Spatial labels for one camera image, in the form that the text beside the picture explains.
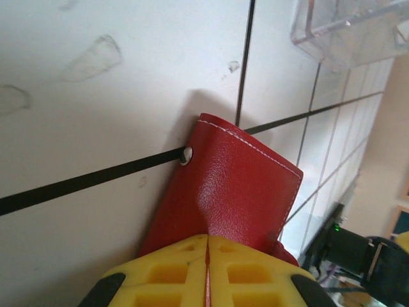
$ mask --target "yellow plastic object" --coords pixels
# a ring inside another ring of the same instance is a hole
[[[409,232],[404,232],[398,235],[395,242],[409,253]]]
[[[196,235],[108,271],[126,275],[109,307],[203,307],[207,235]]]
[[[209,236],[213,307],[307,307],[291,281],[307,271],[223,237]]]

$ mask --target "tiled wall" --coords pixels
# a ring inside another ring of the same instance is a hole
[[[318,69],[289,40],[295,0],[257,0],[246,46],[250,3],[1,5],[2,305],[75,306],[133,258],[177,163],[141,159],[183,146],[201,112],[234,122],[239,104],[240,127],[305,173],[282,234],[299,254],[357,174],[392,61]],[[87,177],[130,161],[128,176]]]

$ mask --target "beige wall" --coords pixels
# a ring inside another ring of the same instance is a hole
[[[409,175],[409,56],[395,60],[361,165],[344,226],[361,235],[383,235]]]

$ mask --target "black device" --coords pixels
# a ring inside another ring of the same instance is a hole
[[[343,204],[334,205],[298,259],[301,267],[320,272],[322,261],[332,262],[383,304],[409,306],[409,254],[391,240],[362,237],[342,228],[343,209]]]

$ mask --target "smudge mark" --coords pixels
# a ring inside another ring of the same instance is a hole
[[[31,107],[31,95],[14,85],[0,85],[0,116]]]
[[[240,64],[237,61],[229,62],[229,70],[231,74],[235,72],[236,70],[238,70],[239,68],[240,68]]]
[[[58,10],[66,12],[75,8],[79,0],[68,0],[66,4],[58,6]]]
[[[148,183],[148,178],[146,176],[143,176],[138,183],[138,188],[142,189],[146,184]]]
[[[73,60],[60,75],[66,82],[90,79],[122,64],[122,54],[115,40],[103,35],[90,48]]]

